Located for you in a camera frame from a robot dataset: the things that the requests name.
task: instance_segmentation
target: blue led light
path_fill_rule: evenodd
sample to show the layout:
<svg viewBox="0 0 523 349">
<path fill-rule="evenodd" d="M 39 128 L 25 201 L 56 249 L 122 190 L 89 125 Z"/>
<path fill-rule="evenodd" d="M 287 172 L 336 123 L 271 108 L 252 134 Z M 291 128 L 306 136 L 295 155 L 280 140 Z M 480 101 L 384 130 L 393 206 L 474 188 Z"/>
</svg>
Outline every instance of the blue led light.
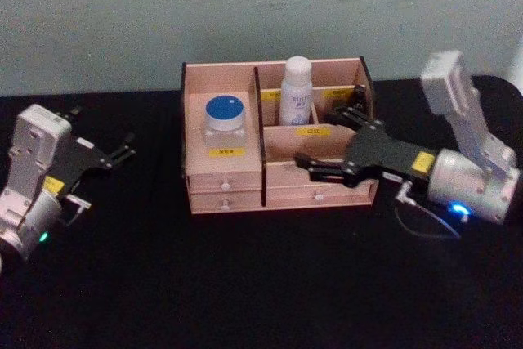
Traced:
<svg viewBox="0 0 523 349">
<path fill-rule="evenodd" d="M 463 216 L 470 216 L 471 211 L 462 204 L 451 204 L 450 211 L 453 213 L 462 214 Z"/>
</svg>

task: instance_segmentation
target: wooden drawer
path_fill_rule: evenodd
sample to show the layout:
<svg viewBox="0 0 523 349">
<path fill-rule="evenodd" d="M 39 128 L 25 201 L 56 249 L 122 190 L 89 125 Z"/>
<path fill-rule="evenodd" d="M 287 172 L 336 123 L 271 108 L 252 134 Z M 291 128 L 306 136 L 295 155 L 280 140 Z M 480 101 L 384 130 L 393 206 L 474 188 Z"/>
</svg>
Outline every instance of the wooden drawer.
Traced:
<svg viewBox="0 0 523 349">
<path fill-rule="evenodd" d="M 205 173 L 189 176 L 190 193 L 261 190 L 260 172 Z"/>
<path fill-rule="evenodd" d="M 220 192 L 190 196 L 193 213 L 226 213 L 262 207 L 260 191 Z"/>
<path fill-rule="evenodd" d="M 375 181 L 364 181 L 356 188 L 343 184 L 314 183 L 307 186 L 267 188 L 267 207 L 307 208 L 315 206 L 348 206 L 371 204 L 375 193 Z"/>
</svg>

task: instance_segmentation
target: wooden organizer box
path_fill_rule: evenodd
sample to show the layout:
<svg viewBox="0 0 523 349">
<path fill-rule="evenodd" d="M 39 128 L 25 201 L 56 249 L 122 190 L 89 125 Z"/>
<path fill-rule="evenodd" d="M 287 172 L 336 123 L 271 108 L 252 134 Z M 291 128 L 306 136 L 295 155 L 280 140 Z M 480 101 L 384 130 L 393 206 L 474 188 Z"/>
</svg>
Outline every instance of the wooden organizer box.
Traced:
<svg viewBox="0 0 523 349">
<path fill-rule="evenodd" d="M 370 205 L 378 182 L 313 182 L 294 164 L 302 152 L 341 161 L 355 135 L 350 128 L 324 123 L 324 115 L 343 105 L 355 85 L 366 87 L 373 118 L 372 81 L 364 59 L 312 60 L 313 105 L 309 124 L 280 126 L 279 93 L 284 61 L 186 64 L 183 66 L 183 167 L 192 213 L 222 213 L 286 208 Z M 221 94 L 244 103 L 244 149 L 209 149 L 203 140 L 205 105 Z"/>
</svg>

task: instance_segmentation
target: robotic arm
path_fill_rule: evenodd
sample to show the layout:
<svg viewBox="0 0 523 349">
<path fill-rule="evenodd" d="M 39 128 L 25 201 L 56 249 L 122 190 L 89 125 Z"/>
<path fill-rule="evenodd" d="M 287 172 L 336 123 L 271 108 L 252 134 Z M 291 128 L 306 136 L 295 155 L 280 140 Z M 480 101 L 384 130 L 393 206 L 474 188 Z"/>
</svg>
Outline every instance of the robotic arm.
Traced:
<svg viewBox="0 0 523 349">
<path fill-rule="evenodd" d="M 357 131 L 343 162 L 296 154 L 297 166 L 307 169 L 312 181 L 337 181 L 349 187 L 381 177 L 403 183 L 396 196 L 401 203 L 416 204 L 408 197 L 414 188 L 427 193 L 432 202 L 458 207 L 465 216 L 498 224 L 515 216 L 523 196 L 516 155 L 489 133 L 461 52 L 433 55 L 422 73 L 422 86 L 432 113 L 443 114 L 451 124 L 461 153 L 394 140 L 381 121 L 369 119 L 349 103 L 327 119 Z"/>
<path fill-rule="evenodd" d="M 71 134 L 69 119 L 40 105 L 31 105 L 16 120 L 11 168 L 0 194 L 0 272 L 25 261 L 47 231 L 62 221 L 70 225 L 91 204 L 71 194 L 80 177 L 93 168 L 110 170 L 135 154 L 129 136 L 112 154 L 105 154 L 90 141 Z M 65 201 L 76 204 L 71 221 L 61 219 Z"/>
</svg>

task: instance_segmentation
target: bottle cap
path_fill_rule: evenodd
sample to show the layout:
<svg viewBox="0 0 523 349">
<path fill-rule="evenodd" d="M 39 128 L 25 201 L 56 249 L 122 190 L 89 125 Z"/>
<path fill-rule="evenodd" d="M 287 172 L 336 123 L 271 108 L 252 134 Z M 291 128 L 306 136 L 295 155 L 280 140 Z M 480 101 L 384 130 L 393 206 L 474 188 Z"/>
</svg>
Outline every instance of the bottle cap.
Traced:
<svg viewBox="0 0 523 349">
<path fill-rule="evenodd" d="M 235 96 L 216 96 L 205 106 L 207 125 L 218 131 L 230 131 L 244 124 L 244 104 Z"/>
<path fill-rule="evenodd" d="M 312 63 L 306 57 L 293 56 L 285 63 L 285 82 L 293 86 L 307 85 L 311 81 Z"/>
</svg>

